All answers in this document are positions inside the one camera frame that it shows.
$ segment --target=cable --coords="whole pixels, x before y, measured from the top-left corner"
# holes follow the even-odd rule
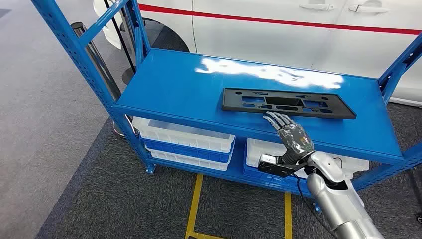
[[[110,8],[110,5],[108,4],[108,1],[107,0],[104,0],[104,4],[106,4],[105,6],[107,7],[107,9]],[[121,36],[120,28],[118,27],[117,22],[114,19],[114,17],[111,20],[113,21],[113,25],[116,28],[117,35],[119,36],[119,40],[121,42],[121,45],[123,46],[124,52],[126,53],[126,57],[127,57],[128,61],[129,61],[130,67],[132,68],[132,71],[135,74],[135,72],[136,72],[135,66],[133,65],[132,59],[130,58],[129,51],[127,50],[126,44],[123,41],[123,37]]]
[[[340,162],[341,162],[341,168],[343,168],[343,160],[342,160],[341,158],[339,158],[339,157],[335,157],[335,158],[333,158],[333,160],[334,160],[334,159],[336,159],[336,158],[340,159]]]
[[[324,223],[323,223],[323,221],[321,220],[321,218],[319,218],[318,216],[317,216],[317,214],[314,212],[314,210],[311,208],[311,206],[306,202],[306,200],[305,200],[305,197],[303,196],[303,194],[302,194],[302,190],[301,190],[301,187],[300,187],[300,185],[299,185],[299,182],[300,182],[300,178],[296,175],[296,174],[293,174],[298,180],[297,180],[297,182],[296,182],[296,185],[298,186],[298,190],[299,190],[299,193],[301,194],[301,197],[302,197],[302,200],[303,200],[303,202],[305,203],[305,205],[306,205],[306,207],[309,209],[309,211],[315,216],[315,218],[318,220],[318,222],[335,238],[335,239],[339,239]]]

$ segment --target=dark gray carpet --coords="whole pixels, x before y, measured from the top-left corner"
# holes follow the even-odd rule
[[[155,47],[184,50],[168,31],[160,36]],[[388,109],[402,150],[422,141],[421,109],[397,104]],[[422,168],[411,173],[421,188]],[[194,183],[195,174],[171,168],[158,166],[155,174],[146,174],[109,120],[36,238],[184,238]],[[388,239],[422,238],[415,219],[421,208],[410,185],[402,173],[360,192]],[[331,238],[300,197],[292,196],[292,209],[293,238]],[[195,231],[231,239],[284,238],[283,193],[204,176]]]

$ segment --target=robotic arm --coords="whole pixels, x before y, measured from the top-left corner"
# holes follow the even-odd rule
[[[304,129],[287,115],[267,114],[263,118],[276,130],[287,152],[282,156],[263,154],[258,170],[287,177],[304,168],[309,192],[341,239],[383,239],[351,181],[345,178],[334,159],[314,151],[314,144]]]

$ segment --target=floor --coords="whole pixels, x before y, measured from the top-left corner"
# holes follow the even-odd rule
[[[421,109],[389,104],[388,110],[403,150],[421,142],[422,122],[412,120],[422,117]],[[236,145],[242,148],[242,142],[238,138]],[[422,204],[412,182],[421,188],[422,167],[359,192],[385,238],[420,238],[415,212]],[[168,167],[145,173],[128,143],[112,133],[109,121],[36,239],[211,239],[204,235],[332,238],[299,196]]]
[[[98,18],[92,1],[56,2],[69,22]],[[94,43],[123,87],[123,51]],[[108,114],[30,1],[0,2],[0,52],[0,238],[33,238]]]

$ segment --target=yellow floor line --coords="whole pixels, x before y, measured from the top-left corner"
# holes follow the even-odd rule
[[[205,234],[201,234],[201,233],[195,233],[195,232],[191,232],[190,235],[197,238],[197,239],[224,239],[224,238],[205,235]]]
[[[194,188],[194,195],[192,197],[192,203],[191,203],[191,211],[189,212],[188,226],[186,227],[185,239],[188,239],[190,233],[194,232],[195,220],[196,220],[197,211],[198,211],[198,201],[199,201],[199,195],[201,194],[201,186],[202,186],[203,177],[204,176],[202,174],[197,174],[197,180],[195,182],[195,188]]]
[[[284,238],[292,237],[292,195],[284,193]]]

